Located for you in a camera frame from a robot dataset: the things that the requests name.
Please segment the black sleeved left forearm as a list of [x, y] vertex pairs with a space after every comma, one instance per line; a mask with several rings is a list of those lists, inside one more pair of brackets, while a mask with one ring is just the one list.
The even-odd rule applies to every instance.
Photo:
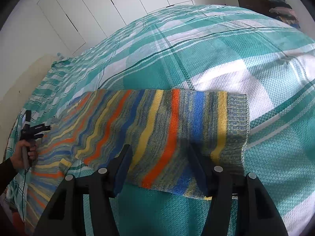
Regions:
[[0, 192], [3, 193], [8, 184], [18, 173], [17, 166], [13, 157], [8, 158], [0, 164]]

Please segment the person's left hand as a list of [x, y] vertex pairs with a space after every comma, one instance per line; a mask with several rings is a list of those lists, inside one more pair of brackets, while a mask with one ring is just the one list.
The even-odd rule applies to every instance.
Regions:
[[[25, 156], [23, 154], [24, 150], [27, 150], [29, 148], [29, 151], [27, 152], [27, 155]], [[16, 144], [16, 149], [13, 154], [13, 156], [10, 158], [12, 165], [14, 169], [20, 170], [24, 169], [24, 164], [27, 161], [35, 161], [37, 160], [38, 152], [37, 152], [37, 145], [35, 140], [31, 140], [30, 142], [27, 142], [25, 140], [18, 141]]]

